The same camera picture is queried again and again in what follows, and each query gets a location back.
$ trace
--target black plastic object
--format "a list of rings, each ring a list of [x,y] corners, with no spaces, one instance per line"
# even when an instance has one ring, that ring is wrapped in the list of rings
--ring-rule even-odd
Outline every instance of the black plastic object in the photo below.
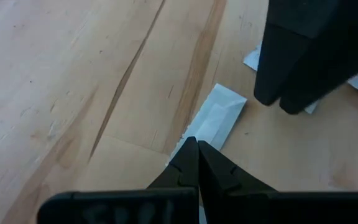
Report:
[[[254,95],[297,114],[358,73],[358,1],[271,0]]]
[[[204,141],[188,138],[145,190],[68,192],[47,200],[44,223],[358,223],[358,192],[277,192]]]

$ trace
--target wooden table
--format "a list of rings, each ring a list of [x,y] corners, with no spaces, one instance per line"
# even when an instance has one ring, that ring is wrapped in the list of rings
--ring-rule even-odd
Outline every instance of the wooden table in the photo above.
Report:
[[[0,223],[64,190],[146,187],[215,83],[249,99],[223,154],[278,190],[358,190],[358,91],[253,97],[267,0],[0,0]]]

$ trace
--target light wood surface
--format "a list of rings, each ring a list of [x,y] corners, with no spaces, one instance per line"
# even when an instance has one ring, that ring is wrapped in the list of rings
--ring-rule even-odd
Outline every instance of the light wood surface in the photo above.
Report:
[[[249,99],[223,154],[278,190],[358,190],[358,91],[253,97],[267,0],[0,0],[0,223],[65,190],[147,186],[215,83]]]

